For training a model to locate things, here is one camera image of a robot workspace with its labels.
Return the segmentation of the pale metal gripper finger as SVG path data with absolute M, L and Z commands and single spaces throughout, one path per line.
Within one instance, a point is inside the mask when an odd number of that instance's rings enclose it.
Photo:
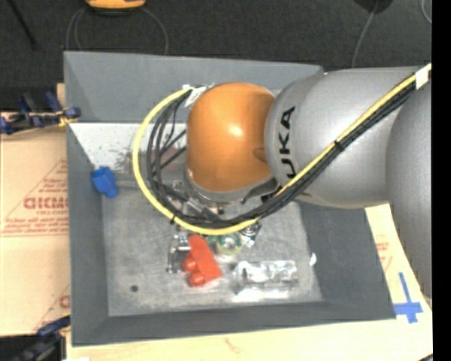
M 178 273 L 189 251 L 188 236 L 174 235 L 168 248 L 167 273 Z

